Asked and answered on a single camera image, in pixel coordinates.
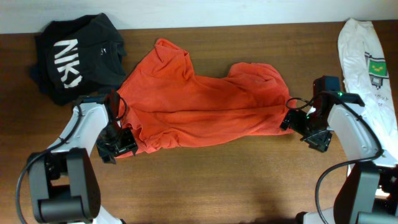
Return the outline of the red soccer t-shirt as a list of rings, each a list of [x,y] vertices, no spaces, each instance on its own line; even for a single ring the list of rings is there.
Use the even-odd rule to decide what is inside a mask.
[[[200,76],[190,54],[167,39],[156,41],[118,92],[122,125],[146,153],[280,135],[290,98],[271,65],[240,62],[223,78]]]

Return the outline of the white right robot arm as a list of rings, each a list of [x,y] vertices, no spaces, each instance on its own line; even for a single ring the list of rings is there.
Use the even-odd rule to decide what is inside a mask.
[[[305,102],[313,111],[289,107],[282,129],[302,135],[312,149],[326,152],[332,135],[347,157],[346,162],[327,168],[315,186],[315,212],[300,212],[297,223],[397,223],[397,159],[382,147],[375,131],[361,115],[364,102],[359,95],[321,91]],[[320,206],[320,187],[332,171],[347,167],[342,188],[328,209]]]

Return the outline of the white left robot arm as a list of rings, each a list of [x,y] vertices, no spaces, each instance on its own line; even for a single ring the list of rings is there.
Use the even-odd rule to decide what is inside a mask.
[[[126,106],[116,92],[79,97],[58,139],[29,156],[21,174],[29,176],[38,223],[123,223],[102,206],[90,154],[96,148],[105,164],[136,154],[137,142],[121,124]]]

